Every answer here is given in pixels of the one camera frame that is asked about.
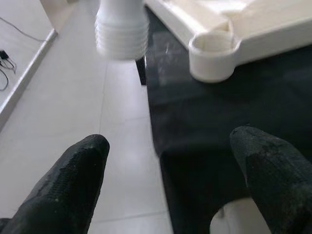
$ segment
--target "white plastic tray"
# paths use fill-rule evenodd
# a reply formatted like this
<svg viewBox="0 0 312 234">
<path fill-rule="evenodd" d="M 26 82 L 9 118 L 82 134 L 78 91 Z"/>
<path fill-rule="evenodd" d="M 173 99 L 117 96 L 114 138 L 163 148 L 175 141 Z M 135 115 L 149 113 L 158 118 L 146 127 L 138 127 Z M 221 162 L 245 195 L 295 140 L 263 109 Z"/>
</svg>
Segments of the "white plastic tray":
<svg viewBox="0 0 312 234">
<path fill-rule="evenodd" d="M 203 82 L 223 81 L 237 65 L 312 44 L 311 0 L 145 3 L 189 49 L 191 73 Z"/>
</svg>

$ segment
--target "power adapter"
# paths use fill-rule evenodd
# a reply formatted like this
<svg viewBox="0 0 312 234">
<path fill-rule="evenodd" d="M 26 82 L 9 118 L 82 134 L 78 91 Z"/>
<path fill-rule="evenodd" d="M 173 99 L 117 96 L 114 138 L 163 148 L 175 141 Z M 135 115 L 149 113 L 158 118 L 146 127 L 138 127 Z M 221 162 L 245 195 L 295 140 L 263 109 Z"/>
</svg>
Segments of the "power adapter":
<svg viewBox="0 0 312 234">
<path fill-rule="evenodd" d="M 9 56 L 4 50 L 0 50 L 0 58 L 6 60 L 9 58 Z"/>
</svg>

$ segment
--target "white tile floor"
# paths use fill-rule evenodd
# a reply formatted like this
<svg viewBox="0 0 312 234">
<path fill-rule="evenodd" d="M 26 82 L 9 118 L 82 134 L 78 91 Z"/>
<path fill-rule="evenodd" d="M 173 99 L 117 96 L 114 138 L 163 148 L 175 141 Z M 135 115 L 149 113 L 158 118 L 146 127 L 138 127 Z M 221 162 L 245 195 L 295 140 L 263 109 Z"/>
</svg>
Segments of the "white tile floor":
<svg viewBox="0 0 312 234">
<path fill-rule="evenodd" d="M 14 215 L 67 147 L 100 133 L 111 150 L 89 234 L 172 234 L 146 87 L 134 62 L 107 63 L 97 54 L 97 4 L 78 3 L 0 133 L 0 217 Z M 242 234 L 242 220 L 245 234 L 269 233 L 250 200 L 224 213 L 232 218 L 215 218 L 214 234 Z"/>
</svg>

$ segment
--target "white baseboard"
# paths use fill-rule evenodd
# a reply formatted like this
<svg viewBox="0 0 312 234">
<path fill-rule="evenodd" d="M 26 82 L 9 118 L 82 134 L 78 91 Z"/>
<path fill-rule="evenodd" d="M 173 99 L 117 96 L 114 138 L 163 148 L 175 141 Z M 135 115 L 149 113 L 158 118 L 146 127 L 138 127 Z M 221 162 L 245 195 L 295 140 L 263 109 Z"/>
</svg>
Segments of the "white baseboard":
<svg viewBox="0 0 312 234">
<path fill-rule="evenodd" d="M 48 37 L 46 38 L 46 41 L 41 45 L 38 52 L 34 56 L 33 60 L 28 65 L 23 75 L 19 78 L 17 84 L 14 86 L 14 88 L 11 90 L 8 97 L 4 101 L 4 103 L 1 105 L 0 107 L 0 131 L 4 127 L 7 120 L 9 119 L 17 102 L 22 96 L 28 83 L 30 82 L 33 75 L 35 74 L 36 70 L 38 69 L 39 65 L 41 64 L 43 58 L 45 57 L 46 53 L 50 49 L 57 35 L 58 33 L 54 29 L 49 33 Z"/>
</svg>

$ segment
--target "stacked plastic cups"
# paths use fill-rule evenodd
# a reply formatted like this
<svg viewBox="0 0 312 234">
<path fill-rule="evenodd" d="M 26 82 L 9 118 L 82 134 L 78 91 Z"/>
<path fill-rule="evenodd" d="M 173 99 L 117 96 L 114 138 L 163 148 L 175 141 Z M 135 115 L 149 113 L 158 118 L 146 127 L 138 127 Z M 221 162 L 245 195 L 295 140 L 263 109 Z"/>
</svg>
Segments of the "stacked plastic cups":
<svg viewBox="0 0 312 234">
<path fill-rule="evenodd" d="M 148 43 L 143 0 L 101 0 L 95 23 L 97 50 L 107 59 L 138 60 Z"/>
</svg>

